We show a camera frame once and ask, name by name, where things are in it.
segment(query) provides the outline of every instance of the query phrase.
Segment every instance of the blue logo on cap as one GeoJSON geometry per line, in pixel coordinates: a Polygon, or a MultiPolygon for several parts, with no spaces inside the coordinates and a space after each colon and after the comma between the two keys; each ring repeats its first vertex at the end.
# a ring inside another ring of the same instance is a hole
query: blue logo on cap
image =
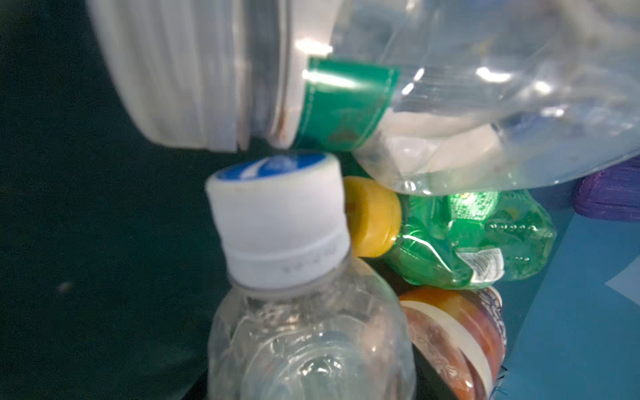
{"type": "Polygon", "coordinates": [[[324,160],[324,154],[292,154],[232,165],[216,174],[221,180],[252,180],[300,171],[324,160]]]}

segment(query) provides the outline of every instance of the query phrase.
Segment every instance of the bottle body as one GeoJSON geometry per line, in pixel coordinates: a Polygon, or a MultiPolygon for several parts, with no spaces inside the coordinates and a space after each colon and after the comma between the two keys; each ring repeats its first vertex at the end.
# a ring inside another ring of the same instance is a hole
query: bottle body
{"type": "Polygon", "coordinates": [[[415,390],[406,318],[359,259],[293,298],[232,289],[214,318],[209,357],[212,400],[409,400],[415,390]]]}
{"type": "Polygon", "coordinates": [[[400,300],[413,343],[458,399],[488,399],[506,353],[498,292],[422,287],[400,300]]]}
{"type": "Polygon", "coordinates": [[[556,232],[527,191],[399,197],[403,222],[384,258],[411,284],[477,289],[547,263],[556,232]]]}

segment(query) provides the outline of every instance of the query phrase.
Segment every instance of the bottle cap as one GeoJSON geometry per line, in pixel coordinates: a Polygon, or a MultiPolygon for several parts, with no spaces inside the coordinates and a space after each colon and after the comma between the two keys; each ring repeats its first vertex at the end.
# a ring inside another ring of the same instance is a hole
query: bottle cap
{"type": "Polygon", "coordinates": [[[331,154],[271,156],[212,175],[206,192],[231,279],[278,290],[336,268],[349,252],[341,178],[331,154]]]}
{"type": "Polygon", "coordinates": [[[353,254],[380,257],[389,251],[402,221],[397,194],[361,177],[345,177],[344,194],[353,254]]]}

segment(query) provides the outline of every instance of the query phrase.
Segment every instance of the orange bottle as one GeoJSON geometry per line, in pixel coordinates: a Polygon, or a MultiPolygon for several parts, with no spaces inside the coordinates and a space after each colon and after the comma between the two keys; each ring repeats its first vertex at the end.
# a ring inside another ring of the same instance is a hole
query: orange bottle
{"type": "Polygon", "coordinates": [[[400,304],[413,344],[458,398],[487,400],[507,345],[500,294],[425,286],[400,304]]]}

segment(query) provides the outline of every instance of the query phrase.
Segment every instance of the yellow bottle cap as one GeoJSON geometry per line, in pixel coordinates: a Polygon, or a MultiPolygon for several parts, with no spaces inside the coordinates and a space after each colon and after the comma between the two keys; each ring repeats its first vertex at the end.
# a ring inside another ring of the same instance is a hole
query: yellow bottle cap
{"type": "Polygon", "coordinates": [[[397,194],[372,179],[345,177],[344,196],[353,254],[380,257],[389,251],[402,220],[397,194]]]}

